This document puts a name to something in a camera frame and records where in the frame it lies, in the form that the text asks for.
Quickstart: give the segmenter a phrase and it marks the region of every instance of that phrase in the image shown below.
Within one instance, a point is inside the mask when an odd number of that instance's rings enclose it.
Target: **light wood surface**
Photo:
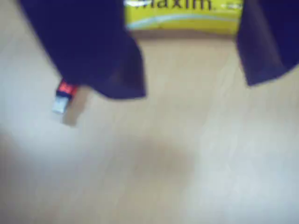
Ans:
[[[248,88],[230,39],[140,40],[149,95],[81,89],[0,0],[1,224],[296,224],[299,75]]]

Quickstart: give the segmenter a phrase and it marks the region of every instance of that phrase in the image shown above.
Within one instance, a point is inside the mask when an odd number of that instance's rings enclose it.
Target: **yellow box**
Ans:
[[[129,29],[194,29],[236,34],[243,0],[126,0]]]

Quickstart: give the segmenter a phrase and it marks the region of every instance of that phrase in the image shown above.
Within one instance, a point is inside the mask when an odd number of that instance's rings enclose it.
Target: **red usb drive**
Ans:
[[[77,93],[78,87],[68,84],[65,80],[61,80],[57,90],[53,112],[64,114],[72,99]]]

